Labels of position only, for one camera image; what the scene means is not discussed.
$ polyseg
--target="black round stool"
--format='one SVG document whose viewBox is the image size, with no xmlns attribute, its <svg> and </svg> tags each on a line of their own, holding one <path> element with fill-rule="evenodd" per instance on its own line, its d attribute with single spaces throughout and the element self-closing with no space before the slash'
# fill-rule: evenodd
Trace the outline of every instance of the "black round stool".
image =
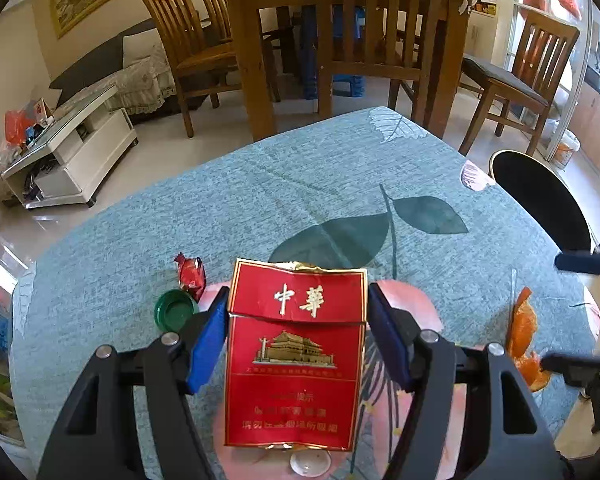
<svg viewBox="0 0 600 480">
<path fill-rule="evenodd" d="M 489 173 L 547 232 L 561 251 L 590 251 L 587 221 L 562 181 L 528 155 L 491 155 Z"/>
</svg>

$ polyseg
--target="golden building picture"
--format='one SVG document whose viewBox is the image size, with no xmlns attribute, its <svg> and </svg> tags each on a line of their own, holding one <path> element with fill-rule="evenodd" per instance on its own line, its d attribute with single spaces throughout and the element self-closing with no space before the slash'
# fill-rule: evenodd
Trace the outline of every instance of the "golden building picture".
<svg viewBox="0 0 600 480">
<path fill-rule="evenodd" d="M 333 354 L 323 354 L 322 345 L 314 343 L 309 338 L 283 330 L 272 340 L 263 337 L 260 342 L 262 345 L 253 360 L 254 364 L 293 364 L 336 368 L 333 363 Z"/>
</svg>

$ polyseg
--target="wooden table leg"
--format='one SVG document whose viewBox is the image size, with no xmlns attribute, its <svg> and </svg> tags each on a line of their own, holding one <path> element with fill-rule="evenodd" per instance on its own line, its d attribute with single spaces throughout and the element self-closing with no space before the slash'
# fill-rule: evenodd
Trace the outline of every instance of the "wooden table leg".
<svg viewBox="0 0 600 480">
<path fill-rule="evenodd" d="M 460 14 L 459 0 L 448 0 L 448 20 L 438 21 L 424 127 L 442 139 L 456 97 L 469 13 Z"/>
<path fill-rule="evenodd" d="M 273 104 L 267 90 L 267 77 L 262 60 L 259 10 L 254 0 L 227 0 L 231 34 L 240 69 L 244 105 L 247 108 L 253 140 L 276 134 Z"/>
<path fill-rule="evenodd" d="M 276 7 L 278 28 L 291 28 L 291 15 L 289 7 Z M 280 56 L 282 58 L 282 72 L 285 74 L 299 75 L 298 57 L 296 56 L 296 45 L 293 33 L 284 34 L 280 38 Z"/>
</svg>

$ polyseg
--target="blue tablecloth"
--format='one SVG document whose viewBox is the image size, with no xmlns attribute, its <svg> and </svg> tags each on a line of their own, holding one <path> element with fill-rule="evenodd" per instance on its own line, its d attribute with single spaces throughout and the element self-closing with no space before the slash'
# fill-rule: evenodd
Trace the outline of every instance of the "blue tablecloth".
<svg viewBox="0 0 600 480">
<path fill-rule="evenodd" d="M 365 266 L 371 281 L 424 291 L 443 335 L 467 346 L 504 341 L 517 275 L 515 292 L 525 285 L 534 292 L 532 348 L 591 351 L 586 313 L 572 307 L 582 303 L 583 287 L 554 269 L 556 245 L 499 186 L 465 187 L 464 162 L 399 114 L 360 110 L 159 182 L 74 229 L 14 294 L 13 393 L 34 461 L 96 346 L 125 351 L 158 335 L 153 306 L 176 286 L 179 251 L 202 257 L 209 283 L 228 280 L 238 256 Z M 225 475 L 213 432 L 223 365 L 190 402 L 218 478 Z M 554 434 L 575 397 L 561 378 L 536 395 Z M 144 465 L 160 478 L 141 388 L 136 403 Z M 334 478 L 379 477 L 372 418 L 355 465 L 344 461 Z"/>
</svg>

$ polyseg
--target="dark green leaf print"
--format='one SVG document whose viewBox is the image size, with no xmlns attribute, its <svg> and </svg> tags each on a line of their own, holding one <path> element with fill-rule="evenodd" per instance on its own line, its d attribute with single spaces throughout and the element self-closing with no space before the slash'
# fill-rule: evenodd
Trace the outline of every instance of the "dark green leaf print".
<svg viewBox="0 0 600 480">
<path fill-rule="evenodd" d="M 282 242 L 270 262 L 304 262 L 323 269 L 365 267 L 379 253 L 389 231 L 387 213 L 336 218 Z"/>
<path fill-rule="evenodd" d="M 469 232 L 458 213 L 434 196 L 414 196 L 394 200 L 394 209 L 407 224 L 432 235 Z"/>
</svg>

